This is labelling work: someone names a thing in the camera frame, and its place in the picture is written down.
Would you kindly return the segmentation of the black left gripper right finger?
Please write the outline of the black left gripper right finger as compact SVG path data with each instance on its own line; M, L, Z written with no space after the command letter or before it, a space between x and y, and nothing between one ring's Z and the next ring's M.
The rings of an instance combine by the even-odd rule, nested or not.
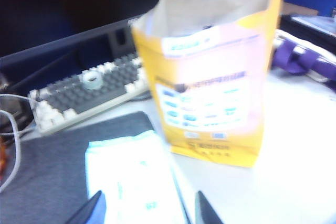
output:
M195 223L223 224L202 191L198 191L195 194Z

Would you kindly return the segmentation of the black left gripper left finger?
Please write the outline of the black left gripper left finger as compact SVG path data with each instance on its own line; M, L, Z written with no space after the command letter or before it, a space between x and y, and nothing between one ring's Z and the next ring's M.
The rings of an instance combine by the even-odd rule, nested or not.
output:
M83 204L65 223L103 224L106 215L106 197L100 190Z

